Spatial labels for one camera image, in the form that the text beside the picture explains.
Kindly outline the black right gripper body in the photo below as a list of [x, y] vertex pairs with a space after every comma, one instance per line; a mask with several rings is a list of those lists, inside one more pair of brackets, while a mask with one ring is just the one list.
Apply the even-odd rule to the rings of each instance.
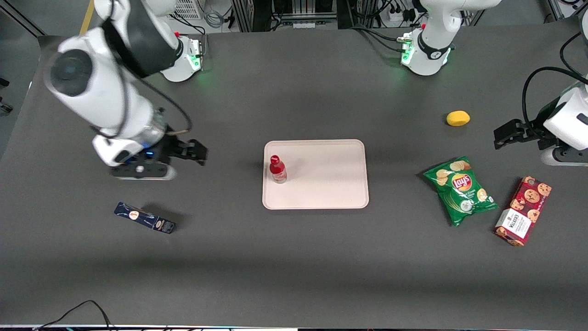
[[144, 160], [147, 163], [171, 164], [172, 159], [186, 156], [186, 143], [177, 135], [166, 135], [157, 144], [144, 150]]

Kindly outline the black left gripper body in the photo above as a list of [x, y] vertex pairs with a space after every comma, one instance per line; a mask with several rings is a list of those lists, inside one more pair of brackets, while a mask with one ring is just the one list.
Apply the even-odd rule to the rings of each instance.
[[530, 120], [528, 116], [527, 101], [524, 98], [524, 122], [527, 126], [529, 137], [531, 140], [538, 140], [537, 146], [539, 150], [546, 150], [548, 148], [561, 148], [566, 147], [566, 143], [560, 138], [557, 138], [554, 133], [546, 128], [545, 123], [548, 119], [554, 117], [566, 102], [560, 103], [560, 98], [555, 98], [553, 101], [545, 105], [538, 112], [537, 117], [534, 120]]

